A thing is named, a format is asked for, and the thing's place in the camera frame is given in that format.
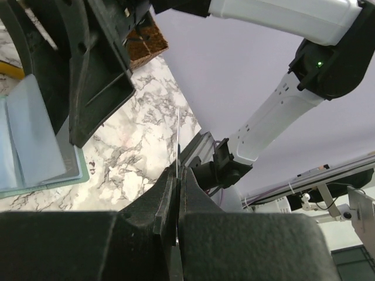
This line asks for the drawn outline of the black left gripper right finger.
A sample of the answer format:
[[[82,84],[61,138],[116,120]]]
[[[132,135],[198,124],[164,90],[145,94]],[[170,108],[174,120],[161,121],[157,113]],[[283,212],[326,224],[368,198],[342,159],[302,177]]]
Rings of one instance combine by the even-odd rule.
[[[303,214],[227,213],[182,168],[178,238],[185,280],[338,280],[318,224]]]

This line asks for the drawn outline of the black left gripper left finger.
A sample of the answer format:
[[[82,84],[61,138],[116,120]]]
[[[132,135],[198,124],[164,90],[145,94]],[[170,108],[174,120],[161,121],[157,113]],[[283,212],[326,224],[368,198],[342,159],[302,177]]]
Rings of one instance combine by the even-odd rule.
[[[169,280],[176,176],[121,211],[1,213],[2,280]]]

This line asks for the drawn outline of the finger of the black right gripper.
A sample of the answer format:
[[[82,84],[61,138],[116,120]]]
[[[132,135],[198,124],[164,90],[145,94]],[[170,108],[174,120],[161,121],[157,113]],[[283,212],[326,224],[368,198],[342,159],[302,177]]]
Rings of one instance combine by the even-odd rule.
[[[43,37],[19,1],[1,1],[1,20],[13,40],[26,75],[34,75],[42,93],[54,133],[71,112],[75,95],[69,40],[69,17],[75,1],[28,1],[57,49]]]
[[[69,113],[70,141],[83,147],[95,131],[133,96],[130,59],[108,1],[75,1],[69,17],[75,95]]]

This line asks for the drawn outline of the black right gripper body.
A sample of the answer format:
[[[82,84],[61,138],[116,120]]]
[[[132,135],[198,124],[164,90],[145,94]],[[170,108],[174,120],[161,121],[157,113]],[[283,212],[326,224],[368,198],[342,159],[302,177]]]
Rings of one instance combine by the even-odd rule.
[[[118,32],[132,31],[150,7],[151,2],[146,0],[108,1],[108,11]]]

